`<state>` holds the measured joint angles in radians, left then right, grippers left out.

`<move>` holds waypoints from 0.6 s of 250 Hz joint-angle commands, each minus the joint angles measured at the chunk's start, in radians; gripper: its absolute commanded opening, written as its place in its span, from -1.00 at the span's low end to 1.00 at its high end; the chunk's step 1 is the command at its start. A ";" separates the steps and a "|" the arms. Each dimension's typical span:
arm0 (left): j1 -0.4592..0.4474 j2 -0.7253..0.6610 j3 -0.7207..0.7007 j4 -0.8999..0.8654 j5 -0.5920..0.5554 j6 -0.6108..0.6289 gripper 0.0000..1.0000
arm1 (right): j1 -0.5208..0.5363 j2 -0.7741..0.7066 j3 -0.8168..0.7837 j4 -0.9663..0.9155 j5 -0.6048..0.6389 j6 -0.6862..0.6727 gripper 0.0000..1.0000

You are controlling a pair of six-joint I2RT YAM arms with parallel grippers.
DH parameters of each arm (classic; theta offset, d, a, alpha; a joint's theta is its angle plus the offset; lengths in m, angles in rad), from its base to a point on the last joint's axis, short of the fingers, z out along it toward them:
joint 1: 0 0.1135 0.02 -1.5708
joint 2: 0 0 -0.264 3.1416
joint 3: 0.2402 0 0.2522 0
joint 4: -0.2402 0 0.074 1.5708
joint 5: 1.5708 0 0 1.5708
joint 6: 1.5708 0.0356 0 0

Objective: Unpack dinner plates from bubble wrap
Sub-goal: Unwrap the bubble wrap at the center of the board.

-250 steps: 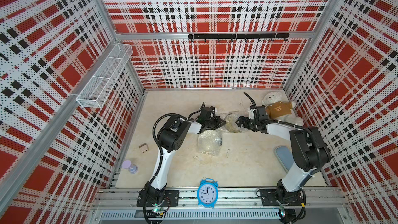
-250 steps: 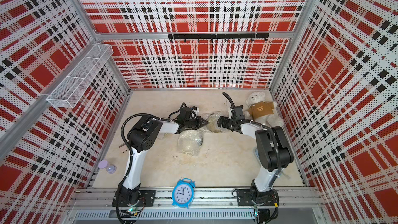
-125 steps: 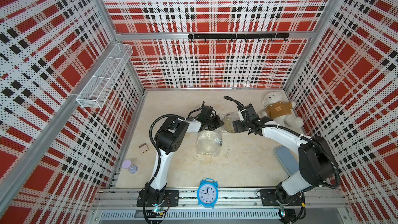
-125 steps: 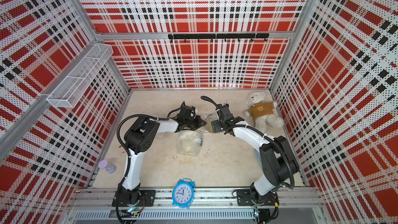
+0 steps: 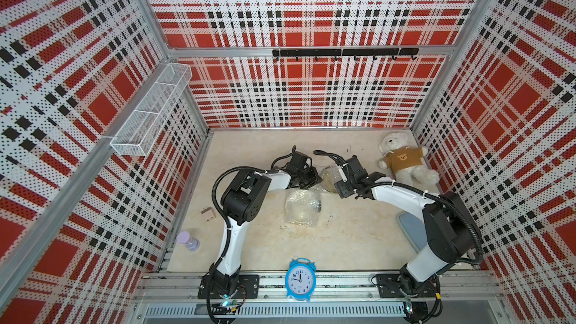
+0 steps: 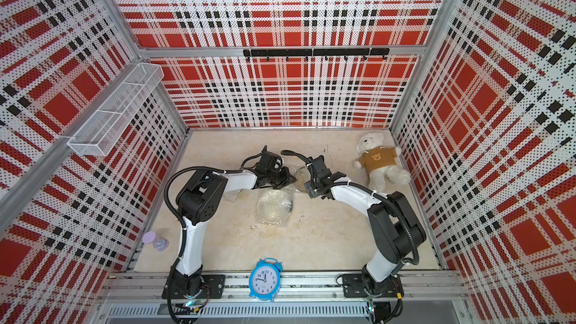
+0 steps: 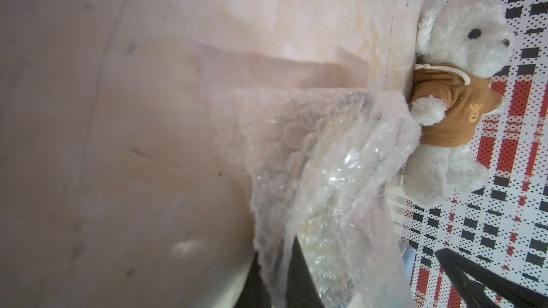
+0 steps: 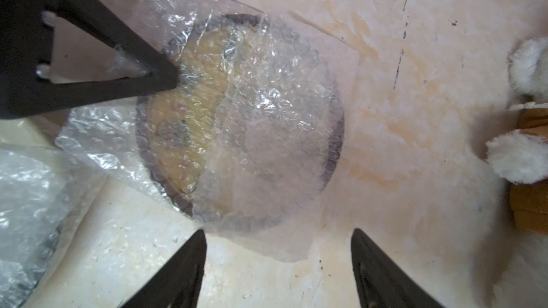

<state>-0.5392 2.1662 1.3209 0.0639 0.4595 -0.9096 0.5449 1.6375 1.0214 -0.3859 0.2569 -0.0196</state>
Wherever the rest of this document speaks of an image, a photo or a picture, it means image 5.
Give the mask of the yellow patterned plate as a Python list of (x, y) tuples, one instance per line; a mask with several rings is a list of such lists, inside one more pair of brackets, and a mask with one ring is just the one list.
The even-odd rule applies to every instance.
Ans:
[(335, 183), (341, 180), (340, 173), (336, 170), (335, 172), (330, 168), (325, 168), (320, 176), (322, 177), (321, 185), (325, 191), (329, 193), (336, 194)]

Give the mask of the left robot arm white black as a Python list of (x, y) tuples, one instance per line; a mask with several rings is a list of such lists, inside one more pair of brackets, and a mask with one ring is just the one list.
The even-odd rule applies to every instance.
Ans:
[(220, 174), (212, 186), (211, 201), (224, 222), (223, 238), (208, 270), (206, 288), (221, 297), (236, 293), (245, 237), (268, 192), (305, 190), (321, 181), (312, 158), (296, 150), (273, 160), (269, 169), (236, 166)]

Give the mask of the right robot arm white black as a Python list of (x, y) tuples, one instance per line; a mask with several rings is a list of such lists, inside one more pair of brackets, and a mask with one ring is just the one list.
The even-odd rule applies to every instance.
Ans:
[(478, 266), (484, 261), (481, 231), (456, 193), (429, 193), (380, 172), (369, 174), (356, 156), (347, 160), (338, 154), (329, 157), (340, 175), (334, 184), (340, 197), (388, 203), (423, 223), (427, 244), (399, 271), (399, 287), (405, 296), (417, 297), (430, 278), (458, 263)]

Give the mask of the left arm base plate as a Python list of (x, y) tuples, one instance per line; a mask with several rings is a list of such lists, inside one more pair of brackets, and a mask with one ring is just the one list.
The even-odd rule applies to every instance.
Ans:
[(256, 299), (260, 286), (257, 274), (225, 275), (216, 271), (202, 277), (197, 293), (198, 299)]

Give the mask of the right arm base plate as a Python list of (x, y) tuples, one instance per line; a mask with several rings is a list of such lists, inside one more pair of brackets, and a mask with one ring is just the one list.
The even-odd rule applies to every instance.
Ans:
[(434, 299), (437, 294), (441, 294), (437, 276), (424, 282), (400, 273), (376, 274), (373, 279), (381, 298)]

